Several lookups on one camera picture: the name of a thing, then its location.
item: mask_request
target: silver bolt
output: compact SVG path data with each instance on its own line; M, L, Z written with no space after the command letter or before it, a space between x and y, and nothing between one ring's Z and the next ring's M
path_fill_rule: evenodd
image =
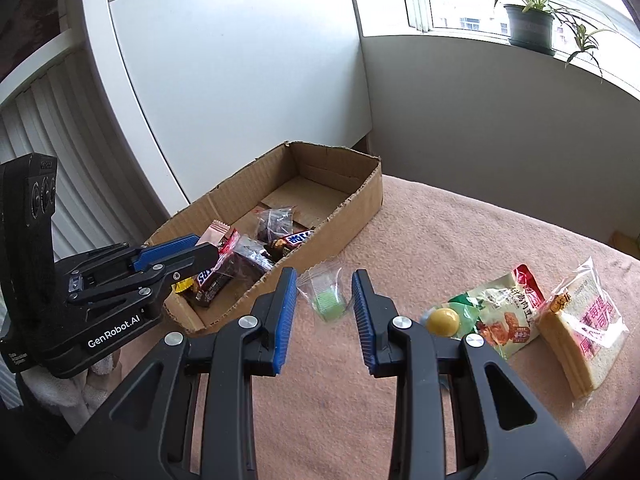
M465 337L466 344L473 348L480 348L484 344L484 338L480 334L467 334Z
M242 316L240 319L238 319L238 325L240 325L242 328L253 328L257 324L258 320L254 316Z
M394 326L404 329L404 328L409 328L412 322L408 317L396 316L395 318L393 318L392 323L394 324Z
M179 345L184 337L180 332L169 332L166 336L164 336L164 342L169 346Z

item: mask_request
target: yellow round candy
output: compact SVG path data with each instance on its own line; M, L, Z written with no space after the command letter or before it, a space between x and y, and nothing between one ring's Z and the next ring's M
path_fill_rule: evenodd
M425 326L434 335L451 337L460 328L460 316L452 308L439 308L427 318Z

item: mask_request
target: plant pot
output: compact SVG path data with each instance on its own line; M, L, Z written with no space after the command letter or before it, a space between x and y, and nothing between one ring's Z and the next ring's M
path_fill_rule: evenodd
M552 56L556 53L551 48L554 17L542 10L529 9L522 12L524 6L505 5L509 16L511 37L509 43Z

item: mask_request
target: cardboard flap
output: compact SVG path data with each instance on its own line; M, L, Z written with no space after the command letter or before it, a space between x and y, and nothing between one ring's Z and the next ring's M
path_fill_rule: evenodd
M296 206L293 219L307 229L314 229L329 218L348 196L337 189L297 176L262 199L262 202L271 209Z

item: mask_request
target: brown cardboard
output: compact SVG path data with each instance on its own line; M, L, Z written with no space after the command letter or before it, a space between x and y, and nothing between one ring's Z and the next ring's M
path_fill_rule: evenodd
M201 235L214 219L253 235L253 211L265 206L295 206L294 220L315 228L313 235L249 289L246 283L232 280L208 308L191 308L177 294L170 294L164 306L187 333L215 332L229 320L248 314L258 296L274 290L282 267L302 273L338 254L381 205L378 158L306 142L281 144L174 215L148 243Z

